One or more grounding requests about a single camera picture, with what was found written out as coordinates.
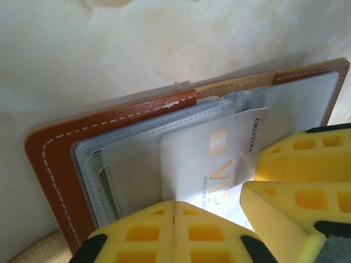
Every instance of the yellow foam block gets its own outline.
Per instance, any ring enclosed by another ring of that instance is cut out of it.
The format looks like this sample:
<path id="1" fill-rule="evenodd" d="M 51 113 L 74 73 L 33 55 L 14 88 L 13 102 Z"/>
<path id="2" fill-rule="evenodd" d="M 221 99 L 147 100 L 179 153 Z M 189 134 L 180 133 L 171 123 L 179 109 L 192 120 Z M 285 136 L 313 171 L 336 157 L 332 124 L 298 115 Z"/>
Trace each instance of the yellow foam block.
<path id="1" fill-rule="evenodd" d="M 257 181 L 351 181 L 351 129 L 300 131 L 259 153 Z"/>
<path id="2" fill-rule="evenodd" d="M 246 182 L 240 204 L 278 262 L 312 263 L 326 242 L 315 223 L 351 223 L 351 183 Z"/>
<path id="3" fill-rule="evenodd" d="M 184 202 L 153 205 L 94 231 L 86 242 L 101 236 L 107 239 L 100 247 L 90 246 L 99 247 L 95 263 L 276 262 L 254 232 Z M 87 247 L 73 262 L 91 260 Z"/>

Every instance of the brown leather wallet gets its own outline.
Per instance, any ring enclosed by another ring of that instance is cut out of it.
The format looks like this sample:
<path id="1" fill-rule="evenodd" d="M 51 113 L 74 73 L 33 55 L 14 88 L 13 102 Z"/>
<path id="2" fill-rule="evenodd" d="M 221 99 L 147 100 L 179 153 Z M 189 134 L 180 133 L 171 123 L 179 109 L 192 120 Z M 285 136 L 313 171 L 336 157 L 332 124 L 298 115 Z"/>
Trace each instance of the brown leather wallet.
<path id="1" fill-rule="evenodd" d="M 289 70 L 227 79 L 183 92 L 106 108 L 32 130 L 25 141 L 25 150 L 59 227 L 75 253 L 95 230 L 92 213 L 70 155 L 70 148 L 76 141 L 196 105 L 197 99 L 208 96 L 222 96 L 228 92 L 338 72 L 337 86 L 321 123 L 327 125 L 348 70 L 349 62 L 346 59 L 336 59 Z"/>

